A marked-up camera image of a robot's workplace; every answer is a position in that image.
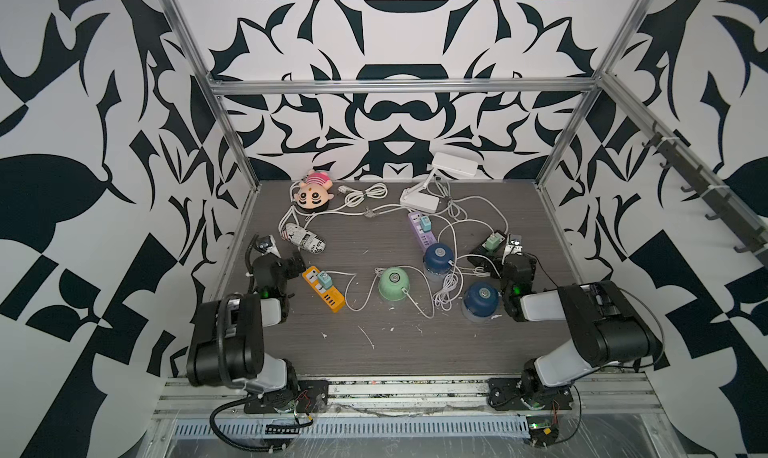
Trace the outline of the black power strip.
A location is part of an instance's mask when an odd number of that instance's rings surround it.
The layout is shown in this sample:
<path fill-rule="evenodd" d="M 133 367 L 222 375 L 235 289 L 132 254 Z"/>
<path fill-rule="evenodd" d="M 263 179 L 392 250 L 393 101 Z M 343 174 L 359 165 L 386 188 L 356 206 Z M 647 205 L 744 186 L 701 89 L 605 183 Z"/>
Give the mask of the black power strip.
<path fill-rule="evenodd" d="M 494 252 L 486 250 L 482 244 L 483 242 L 478 244 L 476 248 L 473 248 L 470 251 L 470 254 L 467 256 L 467 260 L 474 267 L 480 267 L 483 271 L 489 273 L 492 278 L 499 279 L 500 273 L 503 271 L 504 267 L 502 254 L 505 242 L 499 246 L 498 250 L 495 250 Z"/>

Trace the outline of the green charger plug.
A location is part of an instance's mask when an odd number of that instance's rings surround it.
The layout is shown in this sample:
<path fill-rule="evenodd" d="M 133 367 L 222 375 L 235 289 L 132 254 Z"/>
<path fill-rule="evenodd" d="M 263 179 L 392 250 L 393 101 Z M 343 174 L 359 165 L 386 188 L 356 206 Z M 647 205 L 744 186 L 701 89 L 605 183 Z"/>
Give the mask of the green charger plug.
<path fill-rule="evenodd" d="M 482 246 L 491 252 L 494 252 L 495 250 L 498 250 L 499 246 L 504 244 L 506 240 L 506 236 L 503 233 L 500 232 L 493 232 L 488 238 L 483 242 Z"/>

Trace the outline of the blue meat grinder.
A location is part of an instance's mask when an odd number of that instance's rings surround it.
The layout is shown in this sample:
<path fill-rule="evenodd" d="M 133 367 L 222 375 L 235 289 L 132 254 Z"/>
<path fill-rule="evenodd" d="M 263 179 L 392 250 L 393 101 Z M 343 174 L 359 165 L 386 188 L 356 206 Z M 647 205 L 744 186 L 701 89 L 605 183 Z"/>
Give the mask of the blue meat grinder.
<path fill-rule="evenodd" d="M 431 280 L 442 280 L 453 270 L 454 252 L 446 244 L 436 242 L 426 248 L 422 259 L 425 275 Z"/>
<path fill-rule="evenodd" d="M 480 323 L 489 320 L 500 302 L 499 290 L 485 281 L 477 281 L 466 289 L 462 298 L 462 313 L 466 319 Z"/>

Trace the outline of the teal charger plug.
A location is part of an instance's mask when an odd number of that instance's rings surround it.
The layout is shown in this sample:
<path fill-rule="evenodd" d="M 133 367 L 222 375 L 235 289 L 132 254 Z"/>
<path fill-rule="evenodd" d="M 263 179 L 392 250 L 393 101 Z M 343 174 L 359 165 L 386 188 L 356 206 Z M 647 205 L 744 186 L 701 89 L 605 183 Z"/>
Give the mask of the teal charger plug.
<path fill-rule="evenodd" d="M 427 215 L 420 216 L 419 226 L 424 233 L 428 233 L 432 230 L 432 223 L 430 218 Z"/>
<path fill-rule="evenodd" d="M 318 283 L 323 289 L 330 290 L 333 287 L 333 281 L 326 271 L 321 271 L 317 275 Z"/>

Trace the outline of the yellow power strip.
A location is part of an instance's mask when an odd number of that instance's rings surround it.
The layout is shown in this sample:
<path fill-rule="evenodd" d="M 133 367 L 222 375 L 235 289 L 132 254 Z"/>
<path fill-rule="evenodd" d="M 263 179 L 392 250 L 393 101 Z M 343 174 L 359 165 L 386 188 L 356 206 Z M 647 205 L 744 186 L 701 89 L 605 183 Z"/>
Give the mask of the yellow power strip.
<path fill-rule="evenodd" d="M 316 266 L 308 267 L 302 274 L 305 282 L 313 292 L 334 312 L 339 312 L 346 304 L 344 295 L 334 286 L 330 290 L 323 289 L 318 283 L 317 275 L 321 272 Z"/>

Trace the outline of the purple power strip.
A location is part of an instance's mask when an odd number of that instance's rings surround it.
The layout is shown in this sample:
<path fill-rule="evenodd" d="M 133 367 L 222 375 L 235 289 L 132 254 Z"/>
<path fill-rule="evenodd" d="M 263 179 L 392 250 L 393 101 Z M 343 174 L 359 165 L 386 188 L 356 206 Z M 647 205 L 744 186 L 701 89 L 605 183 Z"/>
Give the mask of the purple power strip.
<path fill-rule="evenodd" d="M 426 214 L 419 211 L 410 212 L 408 214 L 408 222 L 423 252 L 426 252 L 430 246 L 436 244 L 437 239 L 432 232 L 432 223 Z"/>

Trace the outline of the green meat grinder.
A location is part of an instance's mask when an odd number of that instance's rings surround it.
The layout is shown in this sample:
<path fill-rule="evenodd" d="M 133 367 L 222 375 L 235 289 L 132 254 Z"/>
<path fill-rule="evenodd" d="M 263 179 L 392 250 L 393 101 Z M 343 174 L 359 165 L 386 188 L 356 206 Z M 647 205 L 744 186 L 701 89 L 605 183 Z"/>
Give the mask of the green meat grinder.
<path fill-rule="evenodd" d="M 379 296 L 389 302 L 405 300 L 410 291 L 410 279 L 401 267 L 384 269 L 378 281 Z"/>

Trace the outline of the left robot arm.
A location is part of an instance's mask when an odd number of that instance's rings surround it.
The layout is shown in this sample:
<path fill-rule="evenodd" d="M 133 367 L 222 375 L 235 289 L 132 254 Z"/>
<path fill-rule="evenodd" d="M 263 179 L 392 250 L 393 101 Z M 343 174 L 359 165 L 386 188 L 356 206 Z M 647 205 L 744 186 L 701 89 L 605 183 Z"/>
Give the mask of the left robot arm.
<path fill-rule="evenodd" d="M 247 290 L 203 303 L 195 312 L 187 354 L 189 383 L 244 394 L 216 407 L 208 418 L 213 435 L 232 448 L 248 453 L 284 451 L 296 435 L 314 424 L 312 413 L 327 404 L 329 381 L 300 380 L 293 364 L 268 354 L 264 342 L 264 329 L 288 317 L 288 281 L 306 270 L 298 251 L 288 258 L 270 252 L 248 257 Z M 238 407 L 245 412 L 287 412 L 293 422 L 268 424 L 262 438 L 237 440 L 222 429 L 217 418 Z"/>

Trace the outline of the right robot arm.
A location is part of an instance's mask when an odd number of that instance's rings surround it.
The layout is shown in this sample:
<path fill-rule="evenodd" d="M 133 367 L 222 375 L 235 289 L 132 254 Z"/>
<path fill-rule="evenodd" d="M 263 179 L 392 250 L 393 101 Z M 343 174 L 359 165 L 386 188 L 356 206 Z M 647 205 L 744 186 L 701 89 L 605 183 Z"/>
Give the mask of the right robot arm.
<path fill-rule="evenodd" d="M 661 356 L 663 341 L 610 280 L 534 293 L 537 260 L 512 253 L 499 262 L 501 300 L 519 323 L 560 321 L 570 337 L 527 361 L 517 378 L 488 380 L 488 405 L 498 411 L 568 409 L 574 383 L 605 367 Z"/>

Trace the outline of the cartoon head toy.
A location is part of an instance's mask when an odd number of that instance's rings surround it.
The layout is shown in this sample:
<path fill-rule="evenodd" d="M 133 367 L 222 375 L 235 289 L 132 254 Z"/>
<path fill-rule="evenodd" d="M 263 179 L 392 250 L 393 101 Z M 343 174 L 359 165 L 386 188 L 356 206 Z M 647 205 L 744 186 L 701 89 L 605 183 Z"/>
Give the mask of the cartoon head toy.
<path fill-rule="evenodd" d="M 330 191 L 333 182 L 325 171 L 311 170 L 299 182 L 299 189 L 293 194 L 294 203 L 304 212 L 319 213 L 328 210 L 334 194 Z"/>

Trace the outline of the wall hook rack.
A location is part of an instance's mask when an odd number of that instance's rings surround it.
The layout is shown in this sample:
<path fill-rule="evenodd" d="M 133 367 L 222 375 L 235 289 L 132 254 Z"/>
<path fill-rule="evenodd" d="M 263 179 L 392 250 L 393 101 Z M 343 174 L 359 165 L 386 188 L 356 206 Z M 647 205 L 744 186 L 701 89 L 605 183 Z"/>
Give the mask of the wall hook rack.
<path fill-rule="evenodd" d="M 725 183 L 715 172 L 699 158 L 687 142 L 675 135 L 666 133 L 657 121 L 641 130 L 648 140 L 645 150 L 652 150 L 662 158 L 662 172 L 658 180 L 657 198 L 662 203 L 662 188 L 671 170 L 683 181 L 680 190 L 694 199 L 703 200 L 710 213 L 705 218 L 709 221 L 721 221 L 740 241 L 734 246 L 736 253 L 752 254 L 764 267 L 767 267 L 767 224 L 759 218 L 735 189 Z"/>

